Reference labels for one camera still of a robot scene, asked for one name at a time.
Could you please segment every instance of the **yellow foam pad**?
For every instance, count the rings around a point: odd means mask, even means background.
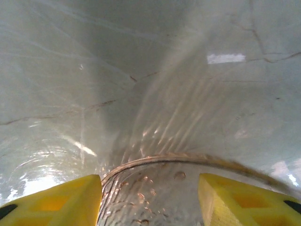
[[[205,226],[301,226],[301,214],[284,201],[297,199],[213,174],[199,176]]]
[[[89,175],[5,204],[16,208],[0,226],[95,226],[101,198],[99,175]]]

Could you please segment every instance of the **square cutout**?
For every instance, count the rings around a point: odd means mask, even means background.
[[[258,194],[239,193],[233,194],[232,198],[240,205],[241,208],[267,208],[269,203]]]

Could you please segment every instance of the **marble surface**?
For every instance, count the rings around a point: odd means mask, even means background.
[[[301,1],[0,2],[0,204],[168,152],[301,183]]]

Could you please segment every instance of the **water bubble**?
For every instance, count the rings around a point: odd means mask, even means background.
[[[183,171],[178,171],[174,174],[175,180],[184,180],[186,178],[186,174]]]

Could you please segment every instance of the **glass rim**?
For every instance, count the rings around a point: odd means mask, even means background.
[[[296,196],[297,198],[301,197],[300,190],[289,186],[288,184],[278,179],[275,179],[259,170],[252,169],[236,161],[226,160],[209,154],[195,153],[167,153],[160,155],[152,155],[122,164],[114,168],[102,179],[103,190],[106,187],[106,185],[110,182],[110,179],[115,177],[119,173],[129,170],[131,168],[143,165],[152,165],[156,163],[184,163],[214,167],[258,180],[271,187],[280,189],[284,193]]]

